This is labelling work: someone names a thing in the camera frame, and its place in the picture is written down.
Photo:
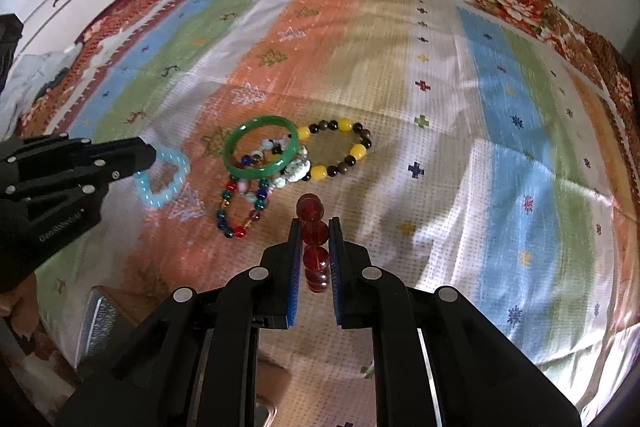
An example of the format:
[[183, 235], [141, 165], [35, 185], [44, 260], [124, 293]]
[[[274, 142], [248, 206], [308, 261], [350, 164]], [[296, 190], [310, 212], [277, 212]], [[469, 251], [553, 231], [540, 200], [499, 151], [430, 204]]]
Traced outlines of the left hand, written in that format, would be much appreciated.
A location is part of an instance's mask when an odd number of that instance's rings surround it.
[[32, 273], [12, 291], [0, 295], [1, 316], [9, 317], [15, 334], [29, 339], [39, 323], [37, 277]]

